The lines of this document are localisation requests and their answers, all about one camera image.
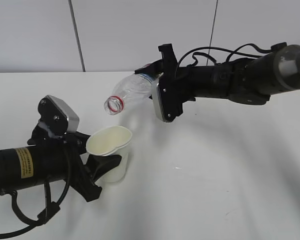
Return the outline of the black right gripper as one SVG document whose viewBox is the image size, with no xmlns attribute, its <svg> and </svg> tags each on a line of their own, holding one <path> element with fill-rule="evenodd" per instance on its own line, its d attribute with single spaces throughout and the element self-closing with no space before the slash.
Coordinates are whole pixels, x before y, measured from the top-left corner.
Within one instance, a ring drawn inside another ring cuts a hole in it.
<svg viewBox="0 0 300 240">
<path fill-rule="evenodd" d="M 159 89 L 163 102 L 163 111 L 170 113 L 172 118 L 179 117 L 183 113 L 183 103 L 196 99 L 186 84 L 190 69 L 186 67 L 181 71 L 181 79 L 177 80 L 176 70 L 178 61 L 171 43 L 158 47 L 162 59 L 148 63 L 134 71 L 135 74 L 146 74 L 152 77 L 159 76 Z"/>
</svg>

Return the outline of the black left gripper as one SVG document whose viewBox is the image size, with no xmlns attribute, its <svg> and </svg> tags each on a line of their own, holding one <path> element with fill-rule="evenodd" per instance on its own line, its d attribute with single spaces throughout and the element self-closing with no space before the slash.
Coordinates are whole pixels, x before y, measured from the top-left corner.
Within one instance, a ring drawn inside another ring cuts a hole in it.
<svg viewBox="0 0 300 240">
<path fill-rule="evenodd" d="M 65 188 L 72 187 L 86 202 L 97 200 L 102 192 L 102 187 L 95 182 L 107 172 L 116 168 L 122 157 L 118 154 L 98 156 L 89 154 L 86 166 L 81 155 L 87 152 L 86 144 L 90 135 L 81 132 L 68 132 L 62 136 L 50 135 L 46 130 L 37 125 L 32 131 L 29 145 L 40 149 L 40 154 L 49 154 L 56 159 L 65 169 Z"/>
</svg>

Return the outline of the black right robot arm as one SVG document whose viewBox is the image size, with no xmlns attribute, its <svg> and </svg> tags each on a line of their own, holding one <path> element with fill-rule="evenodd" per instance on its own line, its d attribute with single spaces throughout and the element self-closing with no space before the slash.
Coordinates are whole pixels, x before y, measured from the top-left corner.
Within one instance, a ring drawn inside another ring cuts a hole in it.
<svg viewBox="0 0 300 240">
<path fill-rule="evenodd" d="M 229 50 L 222 63 L 206 54 L 205 47 L 189 51 L 193 59 L 204 56 L 212 65 L 193 62 L 181 66 L 171 44 L 158 47 L 161 59 L 139 68 L 136 74 L 156 77 L 152 99 L 157 117 L 173 122 L 183 104 L 197 98 L 225 99 L 252 106 L 266 104 L 272 95 L 300 90 L 300 45 L 281 42 L 257 54 Z"/>
</svg>

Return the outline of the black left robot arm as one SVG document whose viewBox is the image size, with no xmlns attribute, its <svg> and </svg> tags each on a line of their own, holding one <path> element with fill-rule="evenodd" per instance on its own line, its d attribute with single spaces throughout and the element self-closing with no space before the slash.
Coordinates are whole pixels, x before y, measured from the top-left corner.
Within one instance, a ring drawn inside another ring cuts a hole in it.
<svg viewBox="0 0 300 240">
<path fill-rule="evenodd" d="M 45 123 L 40 120 L 27 146 L 0 150 L 0 195 L 63 180 L 86 202 L 100 197 L 96 181 L 119 166 L 118 154 L 97 156 L 87 152 L 87 134 L 77 132 L 78 123 Z"/>
</svg>

